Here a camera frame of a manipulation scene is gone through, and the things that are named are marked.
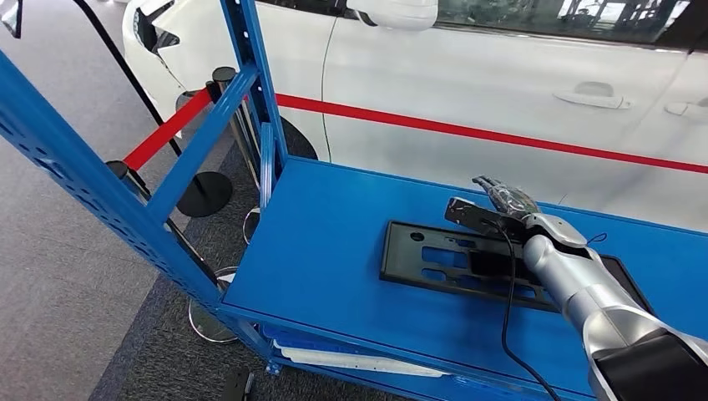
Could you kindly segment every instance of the robotic hand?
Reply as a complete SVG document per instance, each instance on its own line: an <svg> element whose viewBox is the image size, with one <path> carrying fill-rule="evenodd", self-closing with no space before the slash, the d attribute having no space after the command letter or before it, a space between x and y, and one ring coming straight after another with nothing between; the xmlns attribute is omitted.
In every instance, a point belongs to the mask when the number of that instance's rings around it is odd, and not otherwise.
<svg viewBox="0 0 708 401"><path fill-rule="evenodd" d="M501 215L452 198L446 218L477 231L492 223L523 243L523 261L581 336L599 400L708 399L708 343L642 309L567 221L541 212L521 190L479 176Z"/></svg>

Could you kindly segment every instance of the black plastic tray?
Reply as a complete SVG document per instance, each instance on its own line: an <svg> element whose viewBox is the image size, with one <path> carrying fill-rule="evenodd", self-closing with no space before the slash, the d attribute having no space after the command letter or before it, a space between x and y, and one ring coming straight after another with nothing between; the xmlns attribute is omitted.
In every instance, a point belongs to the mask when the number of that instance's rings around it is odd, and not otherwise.
<svg viewBox="0 0 708 401"><path fill-rule="evenodd" d="M515 305L558 312L538 278L516 256ZM505 240L490 236L389 221L379 278L436 291L506 300L511 263ZM600 256L605 268L647 312L654 314L620 259Z"/></svg>

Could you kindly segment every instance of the chrome stanchion base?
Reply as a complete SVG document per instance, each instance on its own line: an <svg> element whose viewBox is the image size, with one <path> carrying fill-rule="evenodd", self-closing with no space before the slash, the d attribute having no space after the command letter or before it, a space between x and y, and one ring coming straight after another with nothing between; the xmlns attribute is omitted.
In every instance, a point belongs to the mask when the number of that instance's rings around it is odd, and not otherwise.
<svg viewBox="0 0 708 401"><path fill-rule="evenodd" d="M238 267L225 267L216 272L219 287L226 289L234 280L234 273ZM190 324L195 332L204 340L211 343L226 344L237 341L239 338L223 323L212 317L199 303L190 299Z"/></svg>

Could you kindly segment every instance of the white object on lower shelf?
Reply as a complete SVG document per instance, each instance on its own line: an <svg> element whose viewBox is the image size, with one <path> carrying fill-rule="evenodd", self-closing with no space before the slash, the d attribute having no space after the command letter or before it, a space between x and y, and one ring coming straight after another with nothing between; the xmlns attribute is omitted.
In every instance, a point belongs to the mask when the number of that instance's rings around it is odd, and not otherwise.
<svg viewBox="0 0 708 401"><path fill-rule="evenodd" d="M410 374L430 378L439 378L444 374L448 374L440 372L439 370L424 368L423 366L384 357L356 355L352 353L333 353L303 348L288 348L282 347L278 344L277 340L273 340L273 345L281 350L284 357L289 358L295 363L330 366L333 368L370 370L384 373Z"/></svg>

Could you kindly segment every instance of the white car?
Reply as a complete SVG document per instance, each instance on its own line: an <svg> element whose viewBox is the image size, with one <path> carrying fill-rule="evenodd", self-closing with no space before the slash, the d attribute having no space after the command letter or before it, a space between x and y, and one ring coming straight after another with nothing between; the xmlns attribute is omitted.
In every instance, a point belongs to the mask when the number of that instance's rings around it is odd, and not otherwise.
<svg viewBox="0 0 708 401"><path fill-rule="evenodd" d="M400 29L393 8L258 2L286 134L319 160L463 187L485 174L541 201L708 230L707 2L393 3L437 20ZM164 119L236 67L219 0L133 0L123 34Z"/></svg>

